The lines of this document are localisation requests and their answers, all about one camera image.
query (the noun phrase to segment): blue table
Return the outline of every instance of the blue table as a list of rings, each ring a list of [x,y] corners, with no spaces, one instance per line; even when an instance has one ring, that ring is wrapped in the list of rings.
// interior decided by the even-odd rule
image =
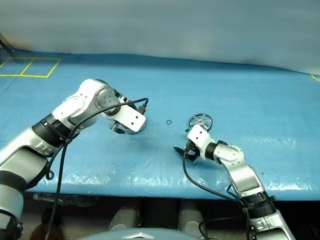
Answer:
[[[206,113],[214,120],[211,137],[241,147],[270,195],[320,200],[320,82],[308,74],[123,54],[15,55],[29,58],[8,60],[0,68],[0,147],[88,78],[108,82],[131,100],[150,99],[147,125],[139,134],[116,134],[108,129],[111,122],[100,118],[73,141],[62,193],[216,199],[186,179],[173,149],[186,144],[189,118]],[[34,59],[23,73],[28,77],[1,76],[20,75],[33,57],[56,59]],[[225,192],[229,181],[220,165],[198,160],[187,168],[199,183]],[[43,179],[31,191],[52,193],[56,185],[57,178]]]

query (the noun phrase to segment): white robotic arm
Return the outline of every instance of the white robotic arm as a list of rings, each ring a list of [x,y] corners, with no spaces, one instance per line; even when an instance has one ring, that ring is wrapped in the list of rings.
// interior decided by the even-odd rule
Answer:
[[[241,148],[212,139],[200,125],[194,125],[187,134],[189,142],[184,151],[196,152],[202,159],[213,160],[228,171],[234,192],[248,212],[249,224],[255,240],[294,240],[281,213],[274,207],[273,198],[265,191],[255,171],[245,161]]]
[[[71,133],[77,134],[93,125],[99,115],[90,116],[97,111],[127,102],[126,97],[106,82],[87,79],[76,93],[66,98],[51,114],[0,149],[0,238],[1,234],[8,231],[16,234],[12,239],[19,238],[19,219],[23,209],[21,192],[34,187],[43,178],[47,158],[70,141]],[[138,109],[128,103],[106,110],[102,115],[114,121],[110,126],[113,131],[120,134],[136,133],[146,121],[146,107],[147,103]]]

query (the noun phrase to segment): spoked wheel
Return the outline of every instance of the spoked wheel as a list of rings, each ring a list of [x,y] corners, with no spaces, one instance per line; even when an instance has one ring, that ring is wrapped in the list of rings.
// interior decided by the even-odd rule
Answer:
[[[192,128],[196,124],[199,124],[207,132],[209,132],[210,129],[212,128],[213,120],[208,114],[198,113],[196,115],[193,115],[189,120],[190,128]]]

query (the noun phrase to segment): black cable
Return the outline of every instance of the black cable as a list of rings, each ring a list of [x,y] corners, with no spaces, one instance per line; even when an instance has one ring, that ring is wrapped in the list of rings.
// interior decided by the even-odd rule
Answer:
[[[79,135],[79,132],[76,133],[75,135],[73,135],[73,137],[71,138],[72,140],[75,139],[77,136]],[[58,153],[61,151],[61,149],[63,148],[63,144],[55,151],[55,153],[52,155],[52,157],[50,158],[50,161],[48,162],[47,166],[46,166],[46,171],[45,171],[45,178],[48,180],[52,180],[55,177],[55,173],[53,171],[51,171],[51,166],[54,163],[54,160],[56,158],[56,156],[58,155]]]
[[[199,231],[200,233],[202,234],[202,236],[204,237],[205,240],[210,240],[211,239],[215,239],[215,240],[220,240],[219,238],[216,238],[216,237],[209,237],[208,234],[206,234],[203,229],[202,229],[202,225],[203,224],[211,224],[213,222],[219,222],[219,221],[227,221],[227,220],[235,220],[235,219],[239,219],[239,218],[242,218],[243,215],[238,215],[238,216],[229,216],[229,217],[220,217],[220,218],[213,218],[213,219],[210,219],[208,221],[201,221],[198,225],[198,228],[199,228]]]
[[[300,236],[300,238],[302,238],[303,240],[307,240],[304,236],[302,236],[302,235],[299,235]]]
[[[102,113],[102,112],[105,112],[107,110],[110,110],[110,109],[113,109],[113,108],[116,108],[116,107],[121,107],[121,106],[124,106],[124,105],[130,105],[130,104],[136,104],[136,103],[140,103],[140,102],[143,102],[145,101],[145,105],[147,105],[149,99],[148,98],[141,98],[141,99],[138,99],[138,100],[135,100],[135,101],[127,101],[127,102],[123,102],[123,103],[119,103],[119,104],[115,104],[115,105],[112,105],[110,107],[107,107],[107,108],[104,108],[104,109],[101,109],[99,111],[96,111],[95,113],[89,115],[88,117],[84,118],[83,120],[81,120],[78,124],[76,124],[74,126],[74,128],[71,130],[71,132],[69,133],[68,135],[68,139],[64,144],[63,144],[63,149],[62,149],[62,154],[61,154],[61,158],[60,158],[60,167],[59,167],[59,176],[58,176],[58,182],[57,182],[57,186],[56,186],[56,193],[55,193],[55,198],[54,198],[54,201],[53,201],[53,206],[52,206],[52,211],[51,211],[51,216],[50,216],[50,221],[49,221],[49,225],[48,225],[48,231],[45,235],[45,240],[48,240],[49,236],[50,236],[50,231],[51,231],[51,227],[52,227],[52,224],[54,222],[54,217],[55,217],[55,213],[56,213],[56,209],[57,209],[57,204],[58,204],[58,199],[59,199],[59,196],[60,196],[60,189],[61,189],[61,183],[62,183],[62,175],[63,175],[63,169],[64,169],[64,162],[65,162],[65,156],[66,156],[66,151],[67,151],[67,147],[68,147],[68,144],[71,143],[72,141],[72,137],[74,136],[75,132],[77,131],[77,129],[86,121],[88,121],[89,119],[93,118],[94,116]]]
[[[231,183],[229,184],[228,188],[226,189],[226,192],[228,194],[230,194],[232,197],[234,197],[235,199],[238,199],[238,197],[230,191],[230,188],[231,188]]]
[[[219,196],[219,197],[221,197],[221,198],[224,198],[224,199],[226,199],[226,200],[230,200],[230,201],[233,201],[233,202],[235,201],[233,198],[231,198],[231,197],[229,197],[229,196],[226,196],[226,195],[224,195],[224,194],[222,194],[222,193],[220,193],[220,192],[211,190],[211,189],[209,189],[209,188],[207,188],[207,187],[205,187],[205,186],[197,183],[195,180],[193,180],[193,179],[189,176],[189,174],[188,174],[188,172],[187,172],[187,169],[186,169],[186,154],[187,154],[187,151],[184,151],[184,153],[183,153],[183,158],[182,158],[182,166],[183,166],[184,174],[185,174],[186,178],[189,179],[190,182],[192,182],[192,183],[193,183],[194,185],[196,185],[197,187],[199,187],[199,188],[201,188],[202,190],[205,190],[205,191],[207,191],[207,192],[209,192],[209,193],[211,193],[211,194],[217,195],[217,196]]]
[[[246,212],[246,218],[245,218],[245,235],[246,235],[246,240],[250,240],[250,218],[249,218],[249,212]]]

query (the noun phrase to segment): white backdrop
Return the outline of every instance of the white backdrop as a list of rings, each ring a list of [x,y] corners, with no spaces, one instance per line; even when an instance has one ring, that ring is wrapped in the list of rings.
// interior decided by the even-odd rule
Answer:
[[[0,0],[15,48],[245,63],[320,74],[320,0]]]

